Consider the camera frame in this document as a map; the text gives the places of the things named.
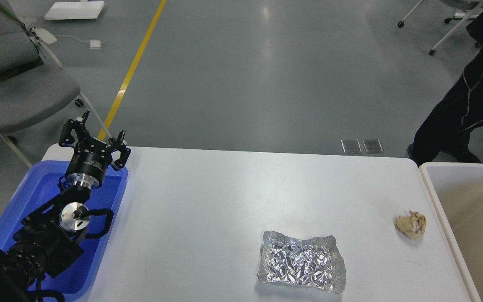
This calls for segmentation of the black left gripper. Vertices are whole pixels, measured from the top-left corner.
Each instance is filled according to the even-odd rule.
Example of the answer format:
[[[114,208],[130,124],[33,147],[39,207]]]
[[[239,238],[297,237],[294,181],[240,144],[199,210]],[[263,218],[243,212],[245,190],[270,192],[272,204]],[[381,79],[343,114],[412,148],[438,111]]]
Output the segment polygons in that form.
[[[99,140],[91,140],[92,136],[86,128],[89,114],[90,111],[85,111],[82,117],[66,121],[59,146],[73,148],[73,156],[65,172],[68,182],[85,180],[90,183],[89,187],[101,187],[108,167],[111,166],[115,171],[121,170],[126,166],[132,150],[126,145],[125,130],[121,130],[116,138],[109,138],[107,145]],[[116,152],[119,154],[118,159],[113,157]]]

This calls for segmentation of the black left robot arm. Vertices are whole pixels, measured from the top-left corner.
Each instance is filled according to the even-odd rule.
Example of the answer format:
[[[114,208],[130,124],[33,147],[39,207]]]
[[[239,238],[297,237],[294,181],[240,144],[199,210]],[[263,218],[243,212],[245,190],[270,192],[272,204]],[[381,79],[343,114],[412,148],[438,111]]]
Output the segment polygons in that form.
[[[59,291],[42,290],[46,275],[57,277],[84,253],[80,242],[106,235],[114,212],[109,208],[89,209],[86,201],[102,186],[109,167],[119,171],[131,153],[126,131],[104,143],[86,129],[89,111],[69,119],[63,126],[59,146],[73,149],[60,193],[21,220],[13,235],[15,244],[0,249],[0,302],[42,302],[50,297],[63,302]]]

